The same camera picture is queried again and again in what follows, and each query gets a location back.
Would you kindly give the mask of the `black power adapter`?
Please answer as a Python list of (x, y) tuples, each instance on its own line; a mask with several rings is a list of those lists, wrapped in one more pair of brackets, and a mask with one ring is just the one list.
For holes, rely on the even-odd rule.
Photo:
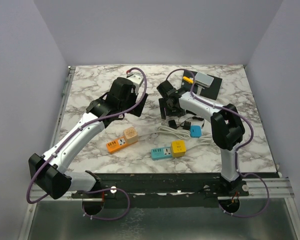
[(169, 121), (168, 121), (168, 126), (169, 126), (170, 128), (172, 128), (172, 129), (175, 129), (175, 130), (178, 128), (177, 123), (176, 123), (175, 120), (169, 120)]

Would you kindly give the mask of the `beige cube socket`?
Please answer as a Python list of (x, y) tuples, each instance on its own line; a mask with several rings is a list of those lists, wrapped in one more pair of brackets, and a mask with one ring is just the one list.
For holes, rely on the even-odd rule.
[(123, 131), (123, 136), (127, 144), (132, 145), (139, 140), (139, 135), (134, 127), (129, 127)]

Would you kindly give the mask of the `yellow cube socket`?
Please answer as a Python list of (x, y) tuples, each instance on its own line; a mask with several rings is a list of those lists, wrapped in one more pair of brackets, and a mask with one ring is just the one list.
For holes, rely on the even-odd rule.
[(172, 141), (170, 149), (173, 158), (183, 157), (187, 151), (184, 140)]

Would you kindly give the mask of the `orange power strip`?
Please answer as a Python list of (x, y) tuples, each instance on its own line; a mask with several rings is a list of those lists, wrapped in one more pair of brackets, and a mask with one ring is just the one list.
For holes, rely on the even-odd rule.
[(129, 146), (124, 136), (112, 140), (106, 144), (106, 148), (109, 154), (118, 152)]

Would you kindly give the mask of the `teal power strip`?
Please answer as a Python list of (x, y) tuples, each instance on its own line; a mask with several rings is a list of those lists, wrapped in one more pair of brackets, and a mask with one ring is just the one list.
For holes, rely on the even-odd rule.
[(150, 155), (153, 161), (172, 158), (172, 152), (170, 147), (153, 148), (150, 151)]

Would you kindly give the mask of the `black plug adapter with cable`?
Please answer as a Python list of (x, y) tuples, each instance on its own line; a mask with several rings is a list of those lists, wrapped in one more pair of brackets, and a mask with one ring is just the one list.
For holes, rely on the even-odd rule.
[(192, 126), (192, 122), (191, 120), (196, 120), (196, 121), (200, 121), (203, 122), (202, 124), (202, 128), (204, 127), (205, 124), (205, 119), (202, 117), (198, 117), (198, 116), (192, 116), (190, 118), (187, 118), (186, 120), (184, 120), (183, 122), (179, 123), (179, 127), (181, 127), (183, 130), (190, 130), (191, 126)]

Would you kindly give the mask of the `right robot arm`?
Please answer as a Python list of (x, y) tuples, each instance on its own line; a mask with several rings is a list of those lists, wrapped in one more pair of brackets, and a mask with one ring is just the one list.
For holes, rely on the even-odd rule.
[(239, 178), (235, 151), (245, 133), (236, 107), (213, 103), (183, 88), (176, 89), (168, 80), (156, 89), (161, 95), (159, 107), (162, 119), (181, 117), (189, 112), (210, 123), (212, 139), (221, 153), (221, 176), (224, 180), (220, 182), (219, 189), (226, 196), (232, 195), (238, 189), (235, 180)]

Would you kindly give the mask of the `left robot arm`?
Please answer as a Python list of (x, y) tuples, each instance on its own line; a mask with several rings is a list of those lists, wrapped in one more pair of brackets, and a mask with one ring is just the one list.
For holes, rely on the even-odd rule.
[(139, 95), (139, 89), (146, 86), (144, 77), (137, 73), (117, 77), (108, 92), (89, 104), (66, 136), (42, 155), (34, 153), (29, 158), (31, 182), (55, 200), (68, 191), (84, 191), (87, 196), (96, 197), (101, 190), (98, 177), (88, 171), (68, 173), (68, 167), (86, 144), (110, 123), (122, 120), (125, 114), (141, 116), (148, 95), (146, 92)]

